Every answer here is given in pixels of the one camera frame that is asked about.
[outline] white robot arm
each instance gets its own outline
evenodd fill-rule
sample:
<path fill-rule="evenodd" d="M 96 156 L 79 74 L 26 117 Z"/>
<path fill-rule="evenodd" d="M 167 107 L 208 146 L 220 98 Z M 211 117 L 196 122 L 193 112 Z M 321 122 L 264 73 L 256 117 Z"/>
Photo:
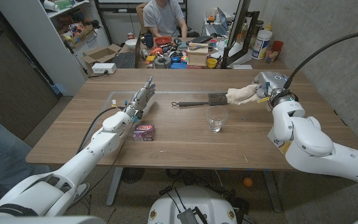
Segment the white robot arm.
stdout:
<path fill-rule="evenodd" d="M 150 77 L 144 87 L 134 94 L 125 110 L 105 119 L 103 127 L 93 134 L 91 142 L 59 170 L 28 177 L 3 196 L 0 217 L 63 215 L 85 177 L 104 156 L 119 147 L 130 123 L 142 118 L 142 110 L 154 92 L 155 85 Z"/>
<path fill-rule="evenodd" d="M 277 72 L 261 72 L 256 79 L 261 86 L 259 95 L 270 97 L 275 137 L 280 141 L 292 140 L 285 159 L 292 167 L 303 172 L 335 175 L 358 182 L 357 149 L 332 142 L 321 131 L 316 118 L 303 117 L 305 110 L 290 94 L 271 101 L 283 91 L 286 79 L 286 76 Z"/>

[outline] jeans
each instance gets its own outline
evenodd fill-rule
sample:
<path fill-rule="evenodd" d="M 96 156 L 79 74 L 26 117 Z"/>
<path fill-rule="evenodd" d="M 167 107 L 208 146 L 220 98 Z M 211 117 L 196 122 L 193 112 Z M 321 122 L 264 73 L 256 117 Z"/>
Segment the jeans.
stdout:
<path fill-rule="evenodd" d="M 0 124 L 0 185 L 8 190 L 34 174 L 50 172 L 49 166 L 25 161 L 31 147 Z"/>

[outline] brush handle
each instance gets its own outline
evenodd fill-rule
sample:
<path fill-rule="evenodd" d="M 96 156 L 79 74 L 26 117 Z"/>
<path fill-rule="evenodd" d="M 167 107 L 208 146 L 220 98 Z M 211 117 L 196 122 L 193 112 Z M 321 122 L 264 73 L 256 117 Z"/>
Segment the brush handle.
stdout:
<path fill-rule="evenodd" d="M 199 102 L 179 102 L 179 106 L 198 106 L 198 105 L 208 105 L 208 101 L 199 101 Z"/>

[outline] keyboard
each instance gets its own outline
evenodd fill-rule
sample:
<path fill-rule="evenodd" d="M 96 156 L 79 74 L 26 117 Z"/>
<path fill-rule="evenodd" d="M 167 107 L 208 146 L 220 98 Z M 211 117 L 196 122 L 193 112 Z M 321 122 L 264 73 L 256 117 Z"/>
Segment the keyboard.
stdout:
<path fill-rule="evenodd" d="M 217 34 L 226 35 L 226 29 L 222 24 L 212 24 Z"/>
<path fill-rule="evenodd" d="M 194 38 L 191 41 L 186 42 L 186 44 L 188 45 L 190 42 L 197 43 L 197 44 L 203 44 L 203 43 L 208 42 L 211 39 L 212 39 L 212 37 L 210 37 L 210 36 L 202 35 L 202 36 Z"/>
<path fill-rule="evenodd" d="M 111 63 L 115 63 L 117 68 L 135 68 L 136 53 L 118 53 L 114 56 L 114 58 L 112 58 Z"/>

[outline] white cloth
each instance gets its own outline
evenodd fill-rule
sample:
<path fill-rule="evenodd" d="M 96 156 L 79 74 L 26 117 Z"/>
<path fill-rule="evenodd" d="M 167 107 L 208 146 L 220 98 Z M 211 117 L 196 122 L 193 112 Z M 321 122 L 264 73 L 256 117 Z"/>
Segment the white cloth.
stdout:
<path fill-rule="evenodd" d="M 258 84 L 251 84 L 241 89 L 230 88 L 226 94 L 227 102 L 240 105 L 259 100 L 260 98 L 256 95 L 258 86 Z"/>

